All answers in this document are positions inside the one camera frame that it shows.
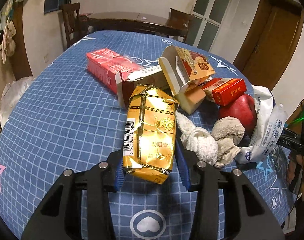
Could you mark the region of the white wet wipes pack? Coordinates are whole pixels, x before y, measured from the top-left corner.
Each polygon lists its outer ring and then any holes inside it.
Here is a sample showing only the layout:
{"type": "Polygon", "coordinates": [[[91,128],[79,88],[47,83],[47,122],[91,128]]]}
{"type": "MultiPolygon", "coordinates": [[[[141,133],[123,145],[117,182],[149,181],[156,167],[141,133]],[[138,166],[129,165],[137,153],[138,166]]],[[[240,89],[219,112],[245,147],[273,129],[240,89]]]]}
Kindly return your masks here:
{"type": "Polygon", "coordinates": [[[254,86],[254,103],[257,125],[249,146],[242,147],[235,159],[239,164],[259,163],[276,147],[287,120],[282,104],[275,104],[267,87],[254,86]]]}

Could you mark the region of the white knitted cloth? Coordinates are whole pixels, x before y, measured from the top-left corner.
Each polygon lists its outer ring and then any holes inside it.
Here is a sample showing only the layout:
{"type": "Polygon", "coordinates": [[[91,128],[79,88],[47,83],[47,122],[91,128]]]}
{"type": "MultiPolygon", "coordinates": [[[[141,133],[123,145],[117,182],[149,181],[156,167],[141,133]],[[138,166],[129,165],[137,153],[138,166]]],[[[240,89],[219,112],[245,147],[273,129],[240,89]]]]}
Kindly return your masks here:
{"type": "Polygon", "coordinates": [[[193,151],[199,160],[214,165],[218,158],[218,143],[205,128],[195,126],[187,116],[175,112],[176,123],[181,131],[183,147],[193,151]]]}

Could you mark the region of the gold foil snack bag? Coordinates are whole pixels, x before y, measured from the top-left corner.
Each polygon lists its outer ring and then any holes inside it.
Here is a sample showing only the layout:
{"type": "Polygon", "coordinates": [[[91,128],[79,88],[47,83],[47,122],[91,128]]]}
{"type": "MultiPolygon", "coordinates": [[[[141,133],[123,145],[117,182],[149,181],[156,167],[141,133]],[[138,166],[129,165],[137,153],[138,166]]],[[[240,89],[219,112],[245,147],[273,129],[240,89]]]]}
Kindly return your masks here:
{"type": "Polygon", "coordinates": [[[166,181],[173,168],[178,106],[161,89],[137,85],[130,96],[124,131],[126,173],[157,184],[166,181]]]}

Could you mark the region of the beige towel cloth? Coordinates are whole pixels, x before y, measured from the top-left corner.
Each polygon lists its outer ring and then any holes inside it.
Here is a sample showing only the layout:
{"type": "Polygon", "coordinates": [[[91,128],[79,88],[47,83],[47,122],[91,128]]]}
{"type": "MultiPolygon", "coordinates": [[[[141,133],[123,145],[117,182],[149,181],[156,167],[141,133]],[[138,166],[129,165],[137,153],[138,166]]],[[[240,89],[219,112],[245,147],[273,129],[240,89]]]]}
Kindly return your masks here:
{"type": "Polygon", "coordinates": [[[241,122],[232,116],[217,120],[212,128],[211,136],[218,144],[216,168],[230,164],[240,152],[237,146],[244,137],[245,128],[241,122]]]}

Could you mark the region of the red apple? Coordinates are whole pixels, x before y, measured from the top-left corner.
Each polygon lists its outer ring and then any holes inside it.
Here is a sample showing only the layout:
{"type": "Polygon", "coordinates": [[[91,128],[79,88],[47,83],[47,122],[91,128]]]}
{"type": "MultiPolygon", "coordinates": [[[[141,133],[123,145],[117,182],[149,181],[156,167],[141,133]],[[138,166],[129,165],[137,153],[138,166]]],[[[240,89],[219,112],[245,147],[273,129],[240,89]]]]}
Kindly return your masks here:
{"type": "Polygon", "coordinates": [[[248,94],[241,95],[234,102],[219,108],[219,118],[237,118],[245,128],[245,134],[251,136],[257,125],[257,113],[254,98],[248,94]]]}

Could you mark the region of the blue grid tablecloth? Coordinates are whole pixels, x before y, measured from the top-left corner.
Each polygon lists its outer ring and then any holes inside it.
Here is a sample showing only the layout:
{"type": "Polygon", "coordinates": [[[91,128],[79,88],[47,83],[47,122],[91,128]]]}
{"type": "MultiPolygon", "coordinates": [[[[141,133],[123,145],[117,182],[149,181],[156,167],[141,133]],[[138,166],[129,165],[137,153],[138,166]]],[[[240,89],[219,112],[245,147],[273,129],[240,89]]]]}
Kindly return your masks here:
{"type": "MultiPolygon", "coordinates": [[[[123,144],[127,111],[87,71],[87,53],[108,48],[153,67],[170,45],[184,47],[155,35],[97,31],[33,81],[0,135],[0,216],[16,237],[64,170],[88,170],[123,144]]],[[[162,185],[126,176],[109,203],[117,239],[188,239],[196,193],[174,168],[162,185]]]]}

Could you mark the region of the small red cigarette pack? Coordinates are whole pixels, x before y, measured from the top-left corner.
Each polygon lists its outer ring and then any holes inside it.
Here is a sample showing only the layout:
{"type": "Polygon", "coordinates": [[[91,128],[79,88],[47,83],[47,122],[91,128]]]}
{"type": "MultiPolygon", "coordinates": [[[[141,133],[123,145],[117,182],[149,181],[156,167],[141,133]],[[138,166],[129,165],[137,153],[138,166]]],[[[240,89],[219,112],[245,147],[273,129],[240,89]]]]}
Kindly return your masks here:
{"type": "Polygon", "coordinates": [[[246,84],[239,78],[213,78],[202,85],[201,89],[208,101],[226,106],[246,92],[246,84]]]}

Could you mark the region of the brown wooden door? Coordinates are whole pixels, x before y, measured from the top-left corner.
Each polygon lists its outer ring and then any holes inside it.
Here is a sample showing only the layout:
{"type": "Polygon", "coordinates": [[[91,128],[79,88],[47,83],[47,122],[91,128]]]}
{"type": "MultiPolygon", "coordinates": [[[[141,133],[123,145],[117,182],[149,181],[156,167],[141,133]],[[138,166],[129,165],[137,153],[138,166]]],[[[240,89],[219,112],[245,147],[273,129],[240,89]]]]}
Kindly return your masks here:
{"type": "Polygon", "coordinates": [[[272,90],[298,45],[304,9],[294,0],[260,0],[233,64],[256,86],[272,90]]]}

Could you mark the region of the long red carton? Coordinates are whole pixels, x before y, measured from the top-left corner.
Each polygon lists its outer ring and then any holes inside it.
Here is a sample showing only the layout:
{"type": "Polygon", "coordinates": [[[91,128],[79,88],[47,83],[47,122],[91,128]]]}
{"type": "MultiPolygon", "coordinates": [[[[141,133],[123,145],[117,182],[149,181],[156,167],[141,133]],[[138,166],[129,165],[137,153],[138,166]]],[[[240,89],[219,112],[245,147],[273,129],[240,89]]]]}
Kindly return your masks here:
{"type": "Polygon", "coordinates": [[[95,50],[86,54],[87,69],[113,92],[117,93],[117,82],[115,77],[121,74],[121,79],[143,69],[128,56],[120,55],[108,48],[95,50]]]}

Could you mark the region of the open red-brown snack box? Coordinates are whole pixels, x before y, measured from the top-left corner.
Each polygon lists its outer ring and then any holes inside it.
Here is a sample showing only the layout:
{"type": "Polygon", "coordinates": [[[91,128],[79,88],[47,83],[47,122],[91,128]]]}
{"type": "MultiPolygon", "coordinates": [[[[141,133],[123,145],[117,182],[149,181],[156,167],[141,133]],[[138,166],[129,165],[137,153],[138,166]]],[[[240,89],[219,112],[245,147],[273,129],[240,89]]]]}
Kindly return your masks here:
{"type": "Polygon", "coordinates": [[[215,74],[206,56],[177,46],[166,47],[158,62],[173,96],[201,85],[215,74]]]}

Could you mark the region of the white plastic bag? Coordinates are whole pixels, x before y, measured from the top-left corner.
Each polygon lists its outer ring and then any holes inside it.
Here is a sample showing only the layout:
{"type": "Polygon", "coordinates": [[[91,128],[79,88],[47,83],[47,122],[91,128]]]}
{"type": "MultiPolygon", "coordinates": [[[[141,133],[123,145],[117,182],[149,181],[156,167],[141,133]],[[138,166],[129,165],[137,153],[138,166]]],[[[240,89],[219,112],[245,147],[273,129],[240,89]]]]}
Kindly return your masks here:
{"type": "Polygon", "coordinates": [[[17,102],[35,79],[32,76],[23,77],[6,84],[0,100],[0,125],[2,128],[4,128],[17,102]]]}

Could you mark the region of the dark wooden dining table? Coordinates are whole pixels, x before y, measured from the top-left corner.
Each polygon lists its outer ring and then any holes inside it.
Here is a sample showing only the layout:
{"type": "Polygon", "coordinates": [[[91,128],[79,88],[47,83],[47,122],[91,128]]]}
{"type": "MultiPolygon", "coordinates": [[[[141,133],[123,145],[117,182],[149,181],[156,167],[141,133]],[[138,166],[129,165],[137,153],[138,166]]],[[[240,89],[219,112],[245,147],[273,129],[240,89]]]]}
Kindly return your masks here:
{"type": "Polygon", "coordinates": [[[89,15],[87,21],[96,31],[119,30],[181,37],[188,31],[184,25],[171,25],[166,18],[139,12],[100,12],[89,15]]]}

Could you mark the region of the left wooden chair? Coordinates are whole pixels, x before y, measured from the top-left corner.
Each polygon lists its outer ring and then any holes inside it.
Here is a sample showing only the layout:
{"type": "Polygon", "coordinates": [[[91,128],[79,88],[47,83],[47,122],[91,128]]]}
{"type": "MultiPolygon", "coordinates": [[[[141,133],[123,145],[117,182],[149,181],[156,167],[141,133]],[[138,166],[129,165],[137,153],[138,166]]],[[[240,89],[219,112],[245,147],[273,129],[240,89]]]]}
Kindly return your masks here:
{"type": "Polygon", "coordinates": [[[63,23],[66,33],[67,48],[71,47],[82,37],[79,9],[79,3],[62,5],[63,23]]]}

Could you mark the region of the wooden chair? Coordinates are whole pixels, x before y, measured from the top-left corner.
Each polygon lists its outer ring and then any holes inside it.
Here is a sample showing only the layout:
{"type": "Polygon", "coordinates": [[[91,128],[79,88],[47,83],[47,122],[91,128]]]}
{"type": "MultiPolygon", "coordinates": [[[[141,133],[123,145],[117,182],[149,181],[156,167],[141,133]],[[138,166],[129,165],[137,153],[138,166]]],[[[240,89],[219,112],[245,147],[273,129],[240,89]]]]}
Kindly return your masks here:
{"type": "Polygon", "coordinates": [[[193,14],[188,14],[171,8],[167,26],[180,29],[183,32],[181,37],[183,37],[183,42],[185,42],[189,31],[189,24],[193,19],[193,14]]]}
{"type": "Polygon", "coordinates": [[[67,48],[71,47],[82,37],[79,9],[79,3],[62,5],[63,23],[66,33],[67,48]]]}

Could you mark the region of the white glass double door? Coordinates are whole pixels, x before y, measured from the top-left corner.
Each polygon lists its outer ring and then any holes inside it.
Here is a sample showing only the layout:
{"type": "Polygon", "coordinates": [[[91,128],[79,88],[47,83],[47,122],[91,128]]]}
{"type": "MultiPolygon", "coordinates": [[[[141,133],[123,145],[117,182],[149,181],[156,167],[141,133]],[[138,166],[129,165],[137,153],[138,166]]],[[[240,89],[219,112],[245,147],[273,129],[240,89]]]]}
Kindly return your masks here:
{"type": "Polygon", "coordinates": [[[210,51],[230,0],[196,0],[186,43],[210,51]]]}

